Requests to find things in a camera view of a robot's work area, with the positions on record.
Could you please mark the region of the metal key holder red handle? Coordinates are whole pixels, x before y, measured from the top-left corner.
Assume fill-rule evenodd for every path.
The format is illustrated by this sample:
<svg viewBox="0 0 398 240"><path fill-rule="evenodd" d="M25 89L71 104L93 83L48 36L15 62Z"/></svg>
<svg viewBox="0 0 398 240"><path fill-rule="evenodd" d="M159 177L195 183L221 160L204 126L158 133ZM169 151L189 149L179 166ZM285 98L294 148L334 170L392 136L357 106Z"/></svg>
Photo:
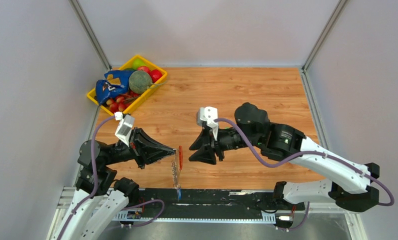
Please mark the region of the metal key holder red handle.
<svg viewBox="0 0 398 240"><path fill-rule="evenodd" d="M183 147L181 145L175 150L174 159L171 162L171 172L173 179L173 187L180 192L180 175L183 168Z"/></svg>

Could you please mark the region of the key with blue tag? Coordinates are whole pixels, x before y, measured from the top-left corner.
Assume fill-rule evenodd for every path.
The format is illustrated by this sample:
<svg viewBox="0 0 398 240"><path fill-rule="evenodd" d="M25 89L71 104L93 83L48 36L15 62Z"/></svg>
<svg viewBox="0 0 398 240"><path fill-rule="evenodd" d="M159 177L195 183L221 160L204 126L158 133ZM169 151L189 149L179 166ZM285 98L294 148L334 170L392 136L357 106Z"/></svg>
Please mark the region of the key with blue tag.
<svg viewBox="0 0 398 240"><path fill-rule="evenodd" d="M182 199L182 189L177 188L176 193L177 193L177 200L180 201Z"/></svg>

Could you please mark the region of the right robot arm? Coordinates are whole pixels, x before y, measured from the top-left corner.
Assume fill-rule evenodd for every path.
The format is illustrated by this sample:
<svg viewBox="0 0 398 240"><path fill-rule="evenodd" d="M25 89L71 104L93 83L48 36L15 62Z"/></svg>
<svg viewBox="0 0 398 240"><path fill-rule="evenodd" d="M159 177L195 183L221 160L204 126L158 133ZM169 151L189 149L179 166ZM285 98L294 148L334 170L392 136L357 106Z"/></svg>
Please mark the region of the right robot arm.
<svg viewBox="0 0 398 240"><path fill-rule="evenodd" d="M294 183L279 181L272 201L279 209L299 203L334 203L362 213L379 204L380 192L371 184L380 174L375 163L359 164L323 148L298 129L270 121L265 110L246 102L234 112L234 121L222 129L214 107L202 107L197 124L202 128L190 146L189 161L215 165L226 151L249 148L268 168L295 164L323 176L322 180Z"/></svg>

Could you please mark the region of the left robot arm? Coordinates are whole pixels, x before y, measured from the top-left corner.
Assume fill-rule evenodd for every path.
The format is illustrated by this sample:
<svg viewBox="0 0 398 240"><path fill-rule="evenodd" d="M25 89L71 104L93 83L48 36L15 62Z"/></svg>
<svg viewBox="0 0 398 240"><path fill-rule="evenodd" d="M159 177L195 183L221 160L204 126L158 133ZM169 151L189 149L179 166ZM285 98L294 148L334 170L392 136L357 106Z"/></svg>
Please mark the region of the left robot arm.
<svg viewBox="0 0 398 240"><path fill-rule="evenodd" d="M139 185L123 177L116 180L112 164L134 160L140 169L176 155L176 149L149 137L142 128L117 131L118 142L94 139L82 144L77 162L82 166L75 192L53 240L96 240L124 207L140 201Z"/></svg>

